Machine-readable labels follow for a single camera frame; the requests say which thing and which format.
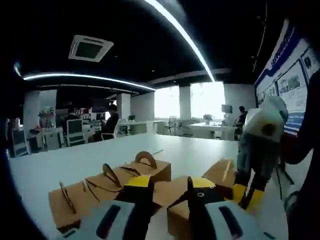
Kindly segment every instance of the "ceiling light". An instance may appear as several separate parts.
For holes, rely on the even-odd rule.
[[[13,66],[13,69],[16,72],[16,74],[18,74],[21,77],[19,68],[20,68],[20,64],[19,63],[15,63],[14,66]]]
[[[188,33],[184,30],[184,28],[180,25],[180,23],[168,12],[160,3],[158,3],[156,0],[144,0],[151,6],[153,6],[159,13],[161,13],[183,36],[183,38],[187,41],[187,43],[190,45],[190,47],[193,49],[194,53],[199,58],[200,62],[204,66],[204,69],[208,73],[210,79],[214,82],[214,76],[212,75],[210,68],[208,67],[208,64],[206,63],[204,57],[201,55],[199,49],[195,45],[195,43],[192,41],[191,37],[188,35]]]
[[[112,79],[112,78],[102,77],[102,76],[92,76],[92,75],[63,73],[63,72],[62,73],[43,73],[43,74],[29,75],[29,76],[24,76],[23,79],[24,80],[34,80],[34,79],[52,78],[52,77],[78,77],[78,78],[100,79],[100,80],[106,80],[106,81],[111,81],[111,82],[120,83],[120,84],[127,84],[127,85],[135,86],[138,88],[142,88],[142,89],[148,89],[151,91],[156,91],[154,88],[140,85],[140,84],[136,84],[136,83],[129,82],[129,81],[122,81],[122,80]]]
[[[42,85],[37,87],[40,89],[58,88],[58,87],[81,87],[81,88],[108,89],[108,90],[115,90],[115,91],[126,92],[126,93],[139,94],[138,92],[135,92],[135,91],[129,91],[129,90],[124,90],[119,88],[113,88],[113,87],[107,87],[107,86],[79,85],[79,84],[53,84],[53,85]]]

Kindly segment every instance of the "office desk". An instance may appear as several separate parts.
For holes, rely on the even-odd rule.
[[[235,140],[235,126],[219,126],[213,122],[210,122],[210,124],[200,122],[188,125],[188,127],[192,129],[195,138],[212,139],[214,136],[211,132],[222,132],[222,140]]]
[[[161,120],[120,122],[119,126],[126,126],[128,135],[164,132],[164,121]]]
[[[238,143],[146,133],[12,158],[9,165],[24,207],[45,235],[52,238],[59,232],[50,210],[48,193],[59,188],[59,181],[68,186],[101,173],[103,163],[114,168],[133,161],[140,151],[155,153],[160,150],[163,151],[155,158],[171,163],[172,179],[186,175],[200,177],[221,158],[235,160]],[[277,240],[288,239],[283,202],[272,180],[266,187],[257,221],[263,231]],[[166,226],[166,215],[158,222]],[[168,239],[161,235],[166,232],[157,229],[150,226],[152,237],[147,239]]]

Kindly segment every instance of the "ceiling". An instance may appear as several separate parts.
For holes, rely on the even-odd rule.
[[[255,82],[274,49],[284,20],[271,0],[267,18],[265,1],[158,2],[189,34],[215,80],[227,84]],[[8,62],[12,66],[19,63],[22,76],[76,73],[155,88],[210,81],[181,34],[144,0],[31,0],[16,4],[9,15]],[[114,46],[100,62],[68,59],[75,35],[111,41]],[[77,79],[41,78],[23,84],[32,89],[58,82],[76,83]],[[83,79],[81,84],[146,92],[90,78]],[[114,92],[106,89],[105,96],[111,94]]]

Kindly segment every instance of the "ceiling air conditioner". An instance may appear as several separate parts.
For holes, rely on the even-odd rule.
[[[75,35],[71,44],[69,59],[98,63],[113,45],[114,43],[111,41]]]

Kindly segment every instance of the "table surface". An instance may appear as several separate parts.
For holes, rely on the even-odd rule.
[[[42,232],[52,238],[59,232],[48,193],[59,188],[59,181],[65,186],[77,183],[100,173],[103,163],[114,168],[133,161],[140,151],[161,151],[155,158],[171,163],[172,179],[200,177],[221,158],[235,160],[238,142],[145,133],[11,158],[9,165],[24,207]],[[276,239],[288,239],[286,214],[272,180],[266,187],[257,222]],[[151,235],[157,235],[157,231],[151,230]],[[158,237],[148,239],[169,239]]]
[[[221,126],[216,124],[215,122],[210,122],[210,124],[206,124],[205,122],[200,122],[200,123],[194,123],[194,124],[190,124],[188,125],[188,127],[190,128],[197,128],[197,129],[216,129],[216,130],[220,130],[220,131],[228,131],[228,130],[234,130],[236,129],[235,126]]]
[[[150,120],[150,121],[127,121],[127,122],[120,122],[119,126],[129,126],[129,125],[137,125],[137,124],[146,124],[147,122],[153,122],[153,123],[161,123],[164,121],[161,120]]]

